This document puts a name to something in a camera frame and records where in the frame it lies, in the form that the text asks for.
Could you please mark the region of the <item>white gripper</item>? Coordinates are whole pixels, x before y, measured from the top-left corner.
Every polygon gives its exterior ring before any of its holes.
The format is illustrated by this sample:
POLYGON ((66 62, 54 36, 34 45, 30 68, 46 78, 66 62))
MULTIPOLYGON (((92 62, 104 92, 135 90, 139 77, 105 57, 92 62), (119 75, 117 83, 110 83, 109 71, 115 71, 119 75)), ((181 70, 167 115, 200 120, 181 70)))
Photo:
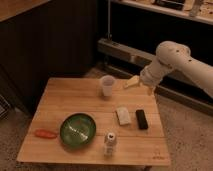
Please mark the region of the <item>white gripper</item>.
POLYGON ((154 59, 140 72, 140 79, 138 75, 131 77, 124 84, 124 88, 127 89, 133 86, 138 86, 141 81, 144 85, 149 86, 147 88, 147 94, 151 96, 154 93, 154 87, 163 80, 164 76, 168 75, 172 71, 172 67, 163 64, 158 59, 154 59))

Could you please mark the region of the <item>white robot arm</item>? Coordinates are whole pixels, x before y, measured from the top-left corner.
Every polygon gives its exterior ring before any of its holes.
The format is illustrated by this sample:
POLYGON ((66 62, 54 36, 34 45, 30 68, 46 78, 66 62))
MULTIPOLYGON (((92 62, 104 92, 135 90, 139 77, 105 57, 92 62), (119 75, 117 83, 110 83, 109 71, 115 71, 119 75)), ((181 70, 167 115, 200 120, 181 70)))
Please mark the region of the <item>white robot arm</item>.
POLYGON ((161 42, 152 62, 142 69, 140 75, 128 79, 124 88, 140 84, 154 88, 174 70, 182 72, 213 99, 213 66, 193 58, 188 46, 173 41, 161 42))

